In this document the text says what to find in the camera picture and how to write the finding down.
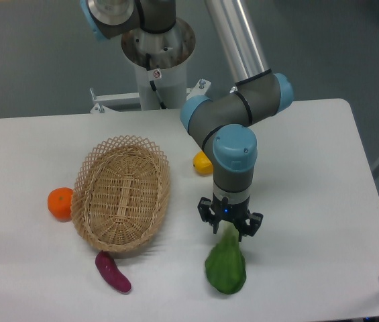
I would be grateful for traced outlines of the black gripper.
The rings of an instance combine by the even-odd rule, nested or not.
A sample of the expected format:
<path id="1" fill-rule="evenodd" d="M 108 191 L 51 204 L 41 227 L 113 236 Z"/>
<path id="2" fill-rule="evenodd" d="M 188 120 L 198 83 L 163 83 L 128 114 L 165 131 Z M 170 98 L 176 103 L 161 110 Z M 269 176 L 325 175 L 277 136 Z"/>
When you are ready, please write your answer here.
<path id="1" fill-rule="evenodd" d="M 254 237 L 264 219 L 263 214 L 249 211 L 249 201 L 250 198 L 247 196 L 213 193 L 212 200 L 201 197 L 198 211 L 201 220 L 213 228 L 214 234 L 218 232 L 221 221 L 235 225 L 239 231 L 238 241 L 241 242 L 243 237 Z"/>

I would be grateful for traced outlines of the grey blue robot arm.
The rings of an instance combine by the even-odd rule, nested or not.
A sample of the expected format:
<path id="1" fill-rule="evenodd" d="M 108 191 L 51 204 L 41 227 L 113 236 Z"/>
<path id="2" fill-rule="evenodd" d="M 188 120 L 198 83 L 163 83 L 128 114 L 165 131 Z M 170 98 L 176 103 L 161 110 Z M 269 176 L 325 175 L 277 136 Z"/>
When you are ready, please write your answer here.
<path id="1" fill-rule="evenodd" d="M 178 109 L 185 130 L 212 162 L 213 196 L 199 201 L 201 219 L 213 229 L 228 221 L 240 237 L 255 235 L 263 217 L 249 210 L 258 155 L 251 126 L 284 111 L 294 94 L 287 78 L 266 64 L 246 4 L 206 3 L 235 82 L 235 90 L 216 101 L 205 95 L 203 84 L 186 88 L 196 38 L 177 17 L 174 1 L 82 1 L 80 6 L 97 38 L 121 38 L 141 108 Z"/>

